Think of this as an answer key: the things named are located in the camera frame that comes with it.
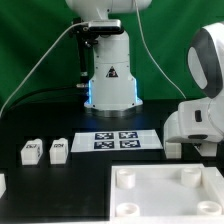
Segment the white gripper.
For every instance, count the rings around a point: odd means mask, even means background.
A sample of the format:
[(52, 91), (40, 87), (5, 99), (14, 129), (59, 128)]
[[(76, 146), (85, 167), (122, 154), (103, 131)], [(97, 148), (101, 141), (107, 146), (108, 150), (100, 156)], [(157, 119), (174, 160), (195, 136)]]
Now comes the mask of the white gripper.
[(218, 147), (221, 145), (220, 142), (201, 142), (195, 143), (194, 148), (199, 152), (202, 157), (216, 157)]

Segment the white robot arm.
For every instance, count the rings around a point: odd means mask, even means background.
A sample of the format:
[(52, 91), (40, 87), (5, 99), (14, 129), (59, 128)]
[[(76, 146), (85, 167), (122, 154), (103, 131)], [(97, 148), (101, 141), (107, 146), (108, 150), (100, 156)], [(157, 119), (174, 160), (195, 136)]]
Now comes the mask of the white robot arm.
[[(88, 81), (88, 112), (123, 116), (142, 106), (136, 79), (130, 72), (129, 36), (111, 13), (139, 12), (152, 0), (65, 0), (83, 22), (82, 42), (93, 47), (94, 75)], [(178, 105), (164, 124), (166, 157), (179, 158), (182, 145), (192, 143), (203, 156), (214, 157), (224, 140), (224, 24), (203, 27), (188, 51), (193, 79), (206, 94)]]

